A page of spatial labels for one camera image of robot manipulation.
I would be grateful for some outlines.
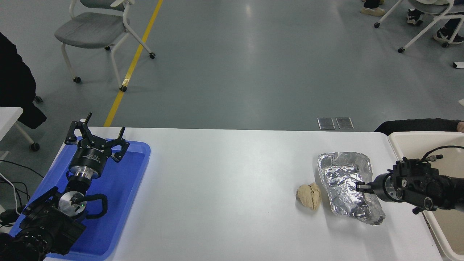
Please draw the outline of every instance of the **yellow floor line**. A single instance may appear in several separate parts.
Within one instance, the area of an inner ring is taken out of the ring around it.
[[[150,22],[148,22],[147,29],[145,30],[145,33],[143,34],[142,41],[146,42],[148,35],[150,34],[151,28],[153,27],[153,23],[155,22],[156,16],[158,15],[158,12],[161,8],[161,4],[163,3],[163,0],[158,0],[158,4],[156,5],[155,11],[153,12],[153,15],[151,16]],[[124,81],[122,82],[122,85],[128,86],[130,78],[132,77],[132,73],[134,72],[135,66],[137,65],[137,62],[140,58],[140,54],[142,53],[143,46],[139,45],[137,48],[137,51],[135,52],[135,56],[132,59],[132,63],[129,66],[129,69],[127,70],[126,77],[124,77]],[[124,92],[119,91],[118,94],[116,95],[116,99],[113,102],[113,106],[111,107],[110,112],[108,113],[108,116],[106,117],[105,124],[103,125],[104,127],[110,127],[111,123],[113,122],[113,119],[116,115],[117,109],[119,107],[119,104],[121,103],[122,97],[124,96]]]

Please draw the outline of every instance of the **person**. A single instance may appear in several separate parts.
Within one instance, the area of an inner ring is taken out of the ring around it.
[[[446,0],[416,0],[419,3],[426,4],[426,5],[447,5],[448,2]],[[454,0],[454,6],[455,5],[462,5],[464,4],[464,0]],[[417,10],[417,9],[412,9],[408,11],[407,17],[406,17],[406,23],[410,25],[416,25],[418,22],[422,23],[422,18],[424,16],[424,13]],[[440,28],[434,35],[433,38],[440,42],[440,43],[445,43],[448,42],[451,38],[451,35],[453,35],[454,31],[456,30],[458,24],[459,24],[459,18],[454,18],[450,19],[444,27]],[[454,37],[453,41],[451,44],[461,44],[464,42],[464,37],[460,36],[459,34],[456,34]]]
[[[31,129],[39,127],[47,117],[32,103],[35,79],[18,54],[16,46],[0,33],[0,106],[21,107],[19,121]]]
[[[364,6],[361,9],[361,13],[373,15],[373,16],[382,16],[385,14],[385,10],[379,7],[379,5],[384,3],[384,0],[362,0]]]
[[[374,130],[374,132],[380,132],[387,136],[400,131],[458,131],[464,133],[464,121],[441,118],[387,121]]]

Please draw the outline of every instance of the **crumpled aluminum foil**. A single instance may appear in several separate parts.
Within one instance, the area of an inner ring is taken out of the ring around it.
[[[375,195],[356,191],[356,181],[372,181],[369,158],[357,152],[321,154],[317,160],[319,176],[329,194],[332,212],[369,225],[380,225],[385,213]]]

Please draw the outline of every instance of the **chair seat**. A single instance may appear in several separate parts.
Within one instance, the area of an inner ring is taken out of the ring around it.
[[[56,32],[62,43],[80,48],[107,47],[125,30],[122,16],[103,13],[82,13]]]
[[[419,11],[429,14],[440,14],[448,7],[448,5],[425,5],[423,3],[419,3],[416,0],[409,0],[409,3]],[[451,8],[449,13],[460,13],[464,12],[464,5],[455,5]]]

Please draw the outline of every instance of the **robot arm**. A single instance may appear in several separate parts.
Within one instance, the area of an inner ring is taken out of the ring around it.
[[[93,179],[99,178],[106,161],[111,157],[119,162],[129,143],[122,137],[124,127],[117,139],[108,141],[92,135],[87,127],[91,113],[85,122],[71,123],[65,144],[77,145],[69,165],[68,183],[63,193],[53,187],[30,203],[24,210],[26,216],[20,223],[21,231],[12,237],[0,233],[0,261],[42,261],[48,253],[65,255],[86,229],[84,219],[100,218],[108,210],[108,200],[104,194],[87,195]],[[77,141],[74,130],[80,130],[82,139]],[[112,152],[115,146],[121,151]],[[87,202],[101,200],[102,211],[88,214]]]
[[[375,194],[386,202],[410,203],[416,206],[412,210],[414,214],[437,209],[464,212],[464,179],[439,175],[438,169],[432,168],[429,161],[434,162],[443,156],[426,157],[428,154],[422,159],[404,157],[392,170],[377,176],[374,181],[356,183],[356,191]]]

